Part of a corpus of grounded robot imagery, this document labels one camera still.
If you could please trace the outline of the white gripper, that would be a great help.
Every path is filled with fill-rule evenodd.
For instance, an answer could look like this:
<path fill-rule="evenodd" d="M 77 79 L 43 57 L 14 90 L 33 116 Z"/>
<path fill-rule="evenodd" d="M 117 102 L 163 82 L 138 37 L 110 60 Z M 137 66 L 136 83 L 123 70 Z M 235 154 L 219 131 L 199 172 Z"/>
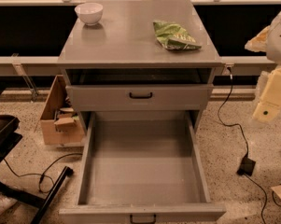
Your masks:
<path fill-rule="evenodd" d="M 253 119 L 259 122 L 270 122 L 277 117 L 281 110 L 281 65 L 272 72 L 260 73 L 255 102 Z"/>

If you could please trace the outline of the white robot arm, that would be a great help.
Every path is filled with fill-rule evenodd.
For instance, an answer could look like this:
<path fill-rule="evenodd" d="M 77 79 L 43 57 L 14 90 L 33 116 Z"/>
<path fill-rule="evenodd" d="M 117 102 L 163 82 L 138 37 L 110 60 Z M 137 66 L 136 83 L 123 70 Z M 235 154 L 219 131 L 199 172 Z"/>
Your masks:
<path fill-rule="evenodd" d="M 278 64 L 278 67 L 269 74 L 252 115 L 253 119 L 260 122 L 270 122 L 281 111 L 281 11 L 270 25 L 266 56 Z"/>

